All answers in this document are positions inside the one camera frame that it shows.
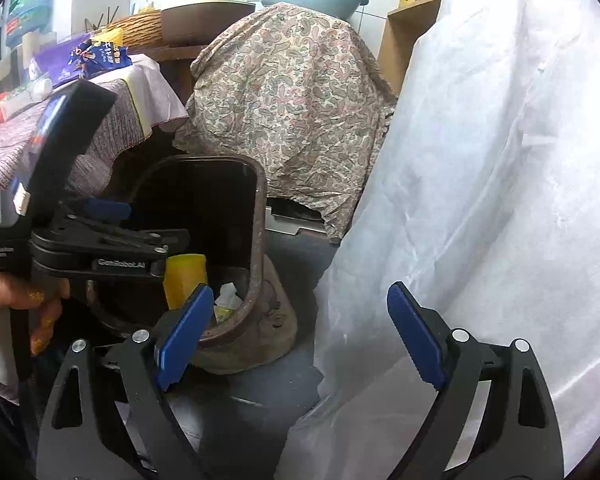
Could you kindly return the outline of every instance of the purple package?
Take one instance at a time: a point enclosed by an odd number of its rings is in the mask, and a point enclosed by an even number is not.
[[[90,36],[90,34],[83,34],[53,46],[43,47],[44,50],[33,55],[32,61],[35,61],[37,66],[33,62],[29,65],[30,79],[48,73],[53,88],[78,79],[82,70],[80,67],[67,65],[66,60],[69,59],[74,48],[88,40]]]

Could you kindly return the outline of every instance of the small white item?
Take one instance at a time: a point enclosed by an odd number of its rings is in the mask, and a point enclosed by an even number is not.
[[[30,193],[26,189],[24,189],[22,183],[19,183],[18,189],[16,190],[16,194],[13,197],[13,206],[16,209],[16,213],[18,213],[20,216],[26,215],[30,199]]]
[[[225,283],[220,287],[220,296],[214,305],[214,313],[218,323],[225,322],[240,308],[242,300],[236,294],[237,289],[233,283]]]
[[[24,108],[44,101],[51,95],[51,91],[51,79],[45,76],[14,90],[0,102],[4,120],[11,119]]]

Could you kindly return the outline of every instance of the gold glitter nail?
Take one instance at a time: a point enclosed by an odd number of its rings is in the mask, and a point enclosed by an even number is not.
[[[42,339],[36,339],[31,344],[31,353],[33,355],[38,355],[38,354],[42,353],[48,344],[49,344],[49,341],[42,341]]]
[[[45,301],[45,293],[41,290],[33,290],[29,293],[29,297],[31,298],[31,301],[37,304],[42,304],[42,302]]]

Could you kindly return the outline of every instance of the wicker basket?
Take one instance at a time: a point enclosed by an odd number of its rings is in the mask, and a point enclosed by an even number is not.
[[[123,30],[123,43],[133,52],[139,47],[162,46],[162,25],[160,10],[141,12],[127,18],[122,18],[109,24],[107,30],[121,27]]]

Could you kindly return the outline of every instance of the gray floor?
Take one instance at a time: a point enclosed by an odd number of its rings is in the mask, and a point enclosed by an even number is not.
[[[266,243],[298,316],[294,348],[269,365],[231,376],[190,370],[170,400],[214,480],[272,479],[286,432],[318,402],[316,387],[322,376],[312,364],[317,311],[313,290],[336,247],[310,232],[267,232]]]

